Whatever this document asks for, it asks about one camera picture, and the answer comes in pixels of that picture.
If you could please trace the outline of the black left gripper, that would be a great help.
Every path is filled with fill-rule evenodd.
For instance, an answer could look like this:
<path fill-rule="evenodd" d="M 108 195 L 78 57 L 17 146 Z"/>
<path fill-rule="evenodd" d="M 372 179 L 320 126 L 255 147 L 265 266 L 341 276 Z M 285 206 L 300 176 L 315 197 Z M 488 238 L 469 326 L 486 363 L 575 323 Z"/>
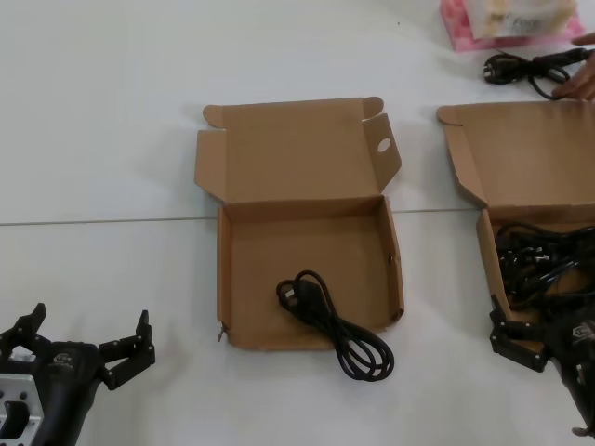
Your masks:
<path fill-rule="evenodd" d="M 20 316 L 1 333 L 1 353 L 22 347 L 39 353 L 47 340 L 38 335 L 46 318 L 46 306 Z M 134 335 L 94 345 L 54 343 L 34 375 L 43 410 L 43 421 L 35 434 L 35 445 L 74 445 L 93 405 L 100 376 L 108 389 L 117 389 L 155 364 L 149 311 L 143 310 Z"/>

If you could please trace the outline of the black shirt person's hand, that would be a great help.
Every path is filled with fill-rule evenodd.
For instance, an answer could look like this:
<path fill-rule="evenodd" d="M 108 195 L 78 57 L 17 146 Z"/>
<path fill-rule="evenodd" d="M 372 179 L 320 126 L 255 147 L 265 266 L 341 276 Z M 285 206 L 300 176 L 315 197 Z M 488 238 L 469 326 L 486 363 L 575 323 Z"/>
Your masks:
<path fill-rule="evenodd" d="M 595 60 L 591 54 L 585 65 L 580 68 L 564 84 L 553 90 L 555 98 L 571 98 L 582 101 L 593 101 L 595 95 Z"/>

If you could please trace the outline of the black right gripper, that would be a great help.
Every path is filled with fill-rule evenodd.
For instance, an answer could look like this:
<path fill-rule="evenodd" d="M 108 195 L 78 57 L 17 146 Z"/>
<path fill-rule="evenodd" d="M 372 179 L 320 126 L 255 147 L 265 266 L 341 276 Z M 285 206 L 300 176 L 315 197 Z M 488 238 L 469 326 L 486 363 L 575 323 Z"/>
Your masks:
<path fill-rule="evenodd" d="M 496 295 L 491 295 L 492 349 L 500 356 L 542 373 L 547 353 L 557 364 L 587 426 L 594 425 L 594 307 L 552 321 L 544 332 L 539 323 L 509 320 Z"/>

